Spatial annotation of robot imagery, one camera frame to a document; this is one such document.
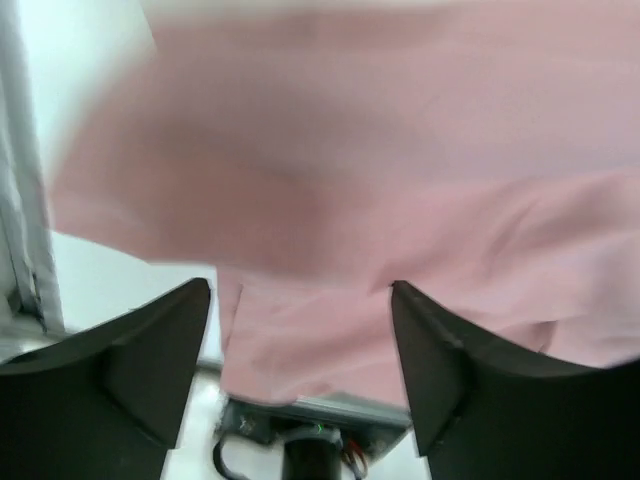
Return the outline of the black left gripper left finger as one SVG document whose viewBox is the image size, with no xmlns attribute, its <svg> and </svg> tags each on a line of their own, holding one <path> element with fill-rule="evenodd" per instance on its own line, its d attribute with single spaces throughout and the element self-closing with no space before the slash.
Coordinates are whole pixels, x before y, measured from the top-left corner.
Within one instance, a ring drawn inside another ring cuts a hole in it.
<svg viewBox="0 0 640 480">
<path fill-rule="evenodd" d="M 210 305 L 194 278 L 1 366 L 4 479 L 158 479 L 178 443 Z"/>
</svg>

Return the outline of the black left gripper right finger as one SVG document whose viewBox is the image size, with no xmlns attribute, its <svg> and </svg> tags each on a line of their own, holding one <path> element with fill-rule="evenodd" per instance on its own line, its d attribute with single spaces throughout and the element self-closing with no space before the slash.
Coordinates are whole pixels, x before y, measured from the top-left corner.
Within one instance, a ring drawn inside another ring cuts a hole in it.
<svg viewBox="0 0 640 480">
<path fill-rule="evenodd" d="M 413 285 L 391 310 L 419 454 L 440 480 L 635 479 L 639 364 L 597 369 L 503 339 Z"/>
</svg>

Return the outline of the pink trousers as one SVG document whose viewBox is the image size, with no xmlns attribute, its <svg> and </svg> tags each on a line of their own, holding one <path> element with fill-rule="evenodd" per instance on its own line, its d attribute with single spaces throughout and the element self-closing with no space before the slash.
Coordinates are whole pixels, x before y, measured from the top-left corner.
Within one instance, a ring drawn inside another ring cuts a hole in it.
<svg viewBox="0 0 640 480">
<path fill-rule="evenodd" d="M 152 27 L 58 231 L 218 274 L 222 383 L 405 404 L 389 285 L 531 350 L 639 352 L 639 5 L 469 1 Z"/>
</svg>

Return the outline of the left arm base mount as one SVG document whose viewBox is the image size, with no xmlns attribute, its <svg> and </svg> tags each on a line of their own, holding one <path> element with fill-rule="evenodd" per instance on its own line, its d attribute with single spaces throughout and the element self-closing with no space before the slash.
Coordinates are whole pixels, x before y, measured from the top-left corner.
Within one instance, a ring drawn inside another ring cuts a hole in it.
<svg viewBox="0 0 640 480">
<path fill-rule="evenodd" d="M 225 443 L 283 446 L 283 479 L 341 479 L 347 469 L 365 479 L 412 426 L 408 411 L 350 395 L 303 397 L 288 405 L 259 405 L 230 397 L 215 429 L 212 463 L 224 479 L 243 479 L 223 460 Z"/>
</svg>

